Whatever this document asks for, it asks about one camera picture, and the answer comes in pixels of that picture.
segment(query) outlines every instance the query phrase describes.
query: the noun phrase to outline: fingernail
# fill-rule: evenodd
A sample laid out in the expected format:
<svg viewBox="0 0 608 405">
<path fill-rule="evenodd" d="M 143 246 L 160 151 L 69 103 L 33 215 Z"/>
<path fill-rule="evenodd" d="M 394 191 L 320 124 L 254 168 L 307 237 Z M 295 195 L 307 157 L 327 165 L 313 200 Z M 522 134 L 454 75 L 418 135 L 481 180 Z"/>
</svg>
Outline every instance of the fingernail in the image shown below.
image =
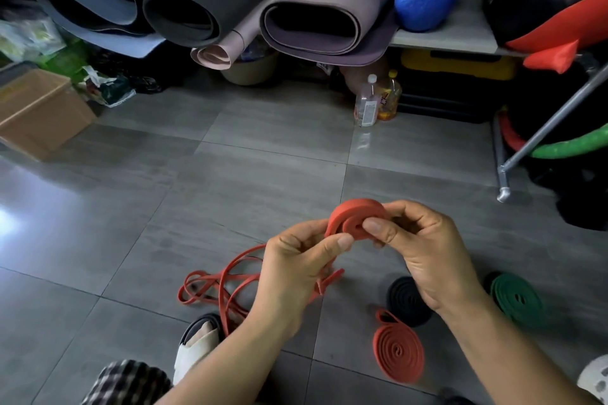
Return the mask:
<svg viewBox="0 0 608 405">
<path fill-rule="evenodd" d="M 370 234 L 377 234 L 382 229 L 382 225 L 376 218 L 366 218 L 365 221 L 363 221 L 363 229 Z"/>
<path fill-rule="evenodd" d="M 350 246 L 353 245 L 353 242 L 354 238 L 350 234 L 344 234 L 338 239 L 338 245 L 344 251 L 350 248 Z"/>
</svg>

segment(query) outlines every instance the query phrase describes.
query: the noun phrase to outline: hand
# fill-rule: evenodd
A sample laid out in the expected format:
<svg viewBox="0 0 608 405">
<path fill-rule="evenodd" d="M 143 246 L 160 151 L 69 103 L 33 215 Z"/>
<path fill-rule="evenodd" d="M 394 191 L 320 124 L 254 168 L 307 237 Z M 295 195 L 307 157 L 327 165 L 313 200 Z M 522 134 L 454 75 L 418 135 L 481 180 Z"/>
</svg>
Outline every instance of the hand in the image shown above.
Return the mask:
<svg viewBox="0 0 608 405">
<path fill-rule="evenodd" d="M 291 226 L 266 245 L 251 313 L 285 325 L 289 337 L 300 329 L 315 282 L 326 277 L 324 267 L 353 245 L 350 234 L 324 239 L 327 223 L 325 219 Z"/>
<path fill-rule="evenodd" d="M 385 203 L 384 208 L 393 221 L 368 218 L 363 228 L 403 255 L 431 309 L 443 317 L 486 297 L 452 218 L 408 200 Z"/>
</svg>

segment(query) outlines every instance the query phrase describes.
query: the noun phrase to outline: pink yoga mat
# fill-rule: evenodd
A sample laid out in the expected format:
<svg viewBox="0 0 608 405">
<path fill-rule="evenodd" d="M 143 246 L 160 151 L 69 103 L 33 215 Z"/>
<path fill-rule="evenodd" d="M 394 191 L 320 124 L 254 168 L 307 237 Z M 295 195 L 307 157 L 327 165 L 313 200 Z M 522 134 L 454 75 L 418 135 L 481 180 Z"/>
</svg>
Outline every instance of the pink yoga mat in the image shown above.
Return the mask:
<svg viewBox="0 0 608 405">
<path fill-rule="evenodd" d="M 392 0 L 275 0 L 260 16 L 271 47 L 334 65 L 373 63 L 397 28 Z"/>
<path fill-rule="evenodd" d="M 245 48 L 260 33 L 260 15 L 264 8 L 275 0 L 263 0 L 221 41 L 204 48 L 193 48 L 192 59 L 209 69 L 229 69 Z"/>
</svg>

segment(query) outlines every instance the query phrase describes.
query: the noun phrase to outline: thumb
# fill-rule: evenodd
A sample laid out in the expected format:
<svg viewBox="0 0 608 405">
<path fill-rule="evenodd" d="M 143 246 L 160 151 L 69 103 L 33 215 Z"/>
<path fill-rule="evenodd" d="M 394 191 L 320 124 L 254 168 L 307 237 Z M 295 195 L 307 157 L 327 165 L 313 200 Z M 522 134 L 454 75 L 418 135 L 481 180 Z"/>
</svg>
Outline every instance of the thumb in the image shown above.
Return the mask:
<svg viewBox="0 0 608 405">
<path fill-rule="evenodd" d="M 404 258 L 411 255 L 412 243 L 416 240 L 416 236 L 411 232 L 401 229 L 392 221 L 381 218 L 366 218 L 362 225 L 363 229 L 396 249 Z"/>
<path fill-rule="evenodd" d="M 325 237 L 304 253 L 308 267 L 315 274 L 320 272 L 327 263 L 348 250 L 353 245 L 353 242 L 354 238 L 350 234 L 334 234 Z"/>
</svg>

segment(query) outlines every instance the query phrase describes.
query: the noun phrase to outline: forearm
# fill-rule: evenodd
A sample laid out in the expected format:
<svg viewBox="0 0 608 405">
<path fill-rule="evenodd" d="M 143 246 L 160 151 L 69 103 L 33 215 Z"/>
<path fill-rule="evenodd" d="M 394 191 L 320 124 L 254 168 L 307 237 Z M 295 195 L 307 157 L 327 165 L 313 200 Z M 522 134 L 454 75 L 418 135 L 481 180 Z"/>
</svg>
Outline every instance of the forearm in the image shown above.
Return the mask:
<svg viewBox="0 0 608 405">
<path fill-rule="evenodd" d="M 597 405 L 489 297 L 442 317 L 496 405 Z"/>
<path fill-rule="evenodd" d="M 252 312 L 159 405 L 253 403 L 287 340 L 279 322 Z"/>
</svg>

